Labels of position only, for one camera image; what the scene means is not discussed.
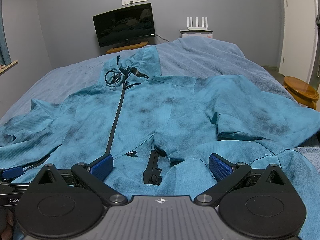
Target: floor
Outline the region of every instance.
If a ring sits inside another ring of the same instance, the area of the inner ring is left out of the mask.
[[[280,74],[278,72],[278,69],[276,67],[263,67],[266,71],[269,72],[271,76],[275,78],[281,85],[283,84],[284,75]]]

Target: silver bolt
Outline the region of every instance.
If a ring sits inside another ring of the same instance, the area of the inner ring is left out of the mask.
[[[202,194],[197,197],[197,200],[201,203],[208,203],[212,200],[212,197],[207,194]]]
[[[125,197],[119,194],[112,195],[109,200],[113,203],[121,203],[125,201]]]

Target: white door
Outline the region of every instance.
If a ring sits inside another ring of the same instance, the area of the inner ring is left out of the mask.
[[[310,81],[316,56],[317,0],[284,0],[284,42],[279,73]]]

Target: blue gripper pad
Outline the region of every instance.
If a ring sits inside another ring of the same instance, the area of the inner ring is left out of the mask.
[[[104,181],[113,169],[113,157],[111,154],[102,156],[88,165],[89,173]]]
[[[13,179],[24,174],[23,168],[21,166],[6,169],[2,172],[2,179]]]
[[[222,158],[216,153],[212,153],[209,157],[209,169],[213,173],[214,177],[220,181],[229,176],[236,170],[236,166]]]

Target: black flat screen tv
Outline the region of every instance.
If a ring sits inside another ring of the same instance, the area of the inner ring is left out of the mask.
[[[99,14],[93,22],[100,47],[156,36],[151,3]]]

